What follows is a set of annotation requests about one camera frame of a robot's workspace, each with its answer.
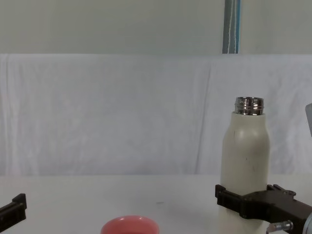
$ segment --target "metal bottle neck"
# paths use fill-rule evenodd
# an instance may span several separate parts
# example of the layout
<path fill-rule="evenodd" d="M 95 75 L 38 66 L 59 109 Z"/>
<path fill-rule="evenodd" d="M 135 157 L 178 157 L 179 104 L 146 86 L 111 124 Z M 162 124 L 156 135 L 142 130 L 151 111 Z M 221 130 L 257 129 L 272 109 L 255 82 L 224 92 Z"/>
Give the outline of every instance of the metal bottle neck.
<path fill-rule="evenodd" d="M 264 100 L 259 97 L 237 97 L 234 113 L 246 116 L 263 115 Z"/>

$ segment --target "metal screw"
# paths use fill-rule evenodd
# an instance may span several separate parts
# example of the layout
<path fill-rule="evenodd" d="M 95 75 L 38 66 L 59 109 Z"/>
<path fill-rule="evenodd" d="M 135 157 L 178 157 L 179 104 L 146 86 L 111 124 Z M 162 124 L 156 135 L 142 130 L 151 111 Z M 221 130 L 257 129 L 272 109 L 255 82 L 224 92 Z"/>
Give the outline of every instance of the metal screw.
<path fill-rule="evenodd" d="M 289 231 L 293 229 L 293 222 L 290 220 L 280 223 L 270 223 L 267 228 L 267 233 L 273 233 L 276 231 Z"/>

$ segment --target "table surface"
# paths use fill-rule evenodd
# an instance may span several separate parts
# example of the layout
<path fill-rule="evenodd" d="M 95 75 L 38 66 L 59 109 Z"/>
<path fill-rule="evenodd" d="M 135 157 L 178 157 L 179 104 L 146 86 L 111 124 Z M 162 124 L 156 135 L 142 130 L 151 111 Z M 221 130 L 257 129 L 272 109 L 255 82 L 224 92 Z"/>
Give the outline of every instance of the table surface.
<path fill-rule="evenodd" d="M 208 175 L 0 177 L 0 205 L 19 193 L 28 205 L 27 219 L 3 233 L 99 234 L 112 218 L 143 215 L 160 234 L 216 234 L 218 182 Z M 312 204 L 312 175 L 271 175 L 269 183 Z"/>

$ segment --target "black clamp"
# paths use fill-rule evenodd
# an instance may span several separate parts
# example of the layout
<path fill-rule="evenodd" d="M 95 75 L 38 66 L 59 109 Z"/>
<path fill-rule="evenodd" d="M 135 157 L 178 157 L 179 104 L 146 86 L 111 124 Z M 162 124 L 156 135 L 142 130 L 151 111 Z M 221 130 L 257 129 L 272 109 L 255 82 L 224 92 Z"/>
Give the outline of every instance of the black clamp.
<path fill-rule="evenodd" d="M 221 185 L 215 186 L 217 204 L 238 212 L 245 219 L 261 219 L 269 223 L 290 220 L 293 224 L 290 234 L 302 234 L 312 207 L 295 200 L 295 192 L 278 185 L 268 185 L 267 190 L 247 195 L 229 192 Z"/>
<path fill-rule="evenodd" d="M 26 219 L 26 195 L 20 194 L 12 202 L 0 208 L 0 233 Z"/>

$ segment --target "gray object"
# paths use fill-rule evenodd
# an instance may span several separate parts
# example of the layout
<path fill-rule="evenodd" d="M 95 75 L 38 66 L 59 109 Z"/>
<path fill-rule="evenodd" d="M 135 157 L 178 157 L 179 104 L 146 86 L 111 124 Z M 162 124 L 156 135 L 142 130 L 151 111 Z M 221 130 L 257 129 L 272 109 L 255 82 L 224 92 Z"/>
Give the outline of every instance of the gray object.
<path fill-rule="evenodd" d="M 280 223 L 270 223 L 266 233 L 268 234 L 276 231 L 289 231 L 291 229 L 293 229 L 293 223 L 290 220 Z"/>
<path fill-rule="evenodd" d="M 312 136 L 312 103 L 306 106 L 306 113 L 307 113 L 308 123 L 309 123 L 310 132 Z"/>

